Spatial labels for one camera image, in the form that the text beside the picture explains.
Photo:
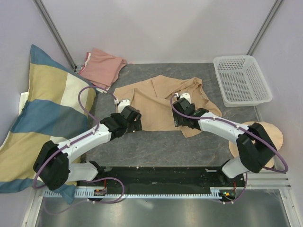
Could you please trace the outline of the beige t shirt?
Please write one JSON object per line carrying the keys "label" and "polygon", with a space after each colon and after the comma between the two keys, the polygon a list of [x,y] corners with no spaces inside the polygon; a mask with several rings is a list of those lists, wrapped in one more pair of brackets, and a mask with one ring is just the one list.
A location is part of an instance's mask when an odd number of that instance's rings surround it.
{"label": "beige t shirt", "polygon": [[219,117],[222,116],[219,108],[204,92],[202,80],[196,77],[181,80],[158,75],[118,87],[114,91],[119,100],[128,99],[131,106],[140,111],[144,131],[181,131],[186,138],[198,135],[201,131],[197,129],[175,126],[170,105],[170,98],[175,93],[189,93],[196,108],[204,108]]}

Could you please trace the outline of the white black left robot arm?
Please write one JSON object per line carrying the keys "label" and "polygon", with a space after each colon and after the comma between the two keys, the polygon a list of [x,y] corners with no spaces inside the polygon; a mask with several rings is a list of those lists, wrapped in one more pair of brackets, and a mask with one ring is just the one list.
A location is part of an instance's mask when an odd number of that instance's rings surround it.
{"label": "white black left robot arm", "polygon": [[141,113],[130,105],[112,113],[90,130],[64,142],[46,142],[33,169],[46,187],[57,190],[67,182],[86,181],[99,186],[104,175],[94,162],[76,163],[75,160],[91,149],[120,138],[126,133],[142,129]]}

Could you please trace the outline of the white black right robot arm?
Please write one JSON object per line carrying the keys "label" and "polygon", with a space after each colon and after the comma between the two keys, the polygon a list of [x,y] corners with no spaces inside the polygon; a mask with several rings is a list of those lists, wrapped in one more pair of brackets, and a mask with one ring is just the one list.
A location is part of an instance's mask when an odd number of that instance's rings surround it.
{"label": "white black right robot arm", "polygon": [[275,155],[276,147],[259,123],[245,125],[228,121],[204,108],[195,109],[184,97],[172,104],[172,110],[177,126],[210,132],[236,145],[238,156],[225,162],[217,174],[222,186],[228,186],[240,174],[259,173]]}

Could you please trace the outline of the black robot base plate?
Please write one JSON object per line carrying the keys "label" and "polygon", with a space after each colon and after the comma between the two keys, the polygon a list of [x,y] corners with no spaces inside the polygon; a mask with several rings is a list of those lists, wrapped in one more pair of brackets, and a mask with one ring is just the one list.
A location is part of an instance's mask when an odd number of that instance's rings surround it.
{"label": "black robot base plate", "polygon": [[220,174],[217,166],[101,166],[97,182],[78,186],[104,186],[110,192],[206,192],[244,187],[243,175],[233,179]]}

